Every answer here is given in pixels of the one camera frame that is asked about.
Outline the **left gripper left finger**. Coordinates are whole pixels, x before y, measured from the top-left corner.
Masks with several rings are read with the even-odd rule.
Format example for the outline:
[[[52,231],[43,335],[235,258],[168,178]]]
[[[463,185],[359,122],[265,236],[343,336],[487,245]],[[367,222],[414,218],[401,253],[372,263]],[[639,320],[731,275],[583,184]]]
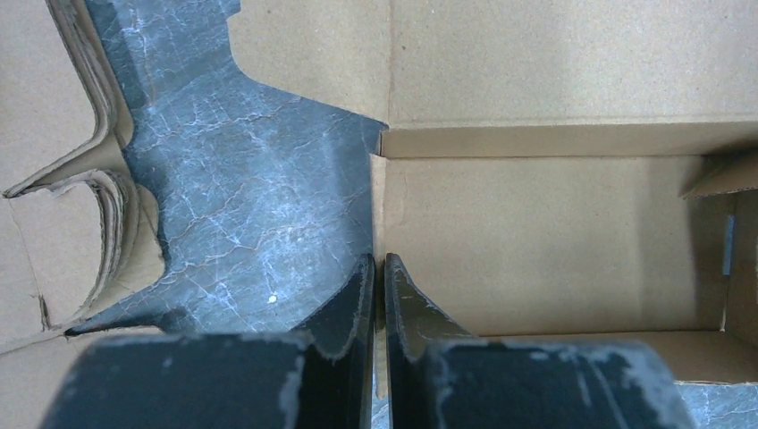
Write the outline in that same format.
[[[132,334],[88,346],[45,428],[367,428],[375,261],[287,332]]]

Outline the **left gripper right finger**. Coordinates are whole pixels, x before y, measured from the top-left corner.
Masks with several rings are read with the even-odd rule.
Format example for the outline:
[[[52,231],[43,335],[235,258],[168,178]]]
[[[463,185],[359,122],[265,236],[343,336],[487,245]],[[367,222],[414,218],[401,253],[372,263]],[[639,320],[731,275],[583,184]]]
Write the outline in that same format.
[[[394,428],[691,428],[668,367],[631,341],[487,340],[383,264]]]

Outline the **cardboard box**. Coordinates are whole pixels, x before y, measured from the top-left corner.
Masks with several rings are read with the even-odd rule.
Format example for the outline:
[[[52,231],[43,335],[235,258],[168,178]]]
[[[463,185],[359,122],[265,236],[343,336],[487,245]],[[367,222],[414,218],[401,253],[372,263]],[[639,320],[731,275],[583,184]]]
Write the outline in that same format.
[[[244,1],[252,80],[383,122],[388,343],[641,341],[757,383],[754,1]]]

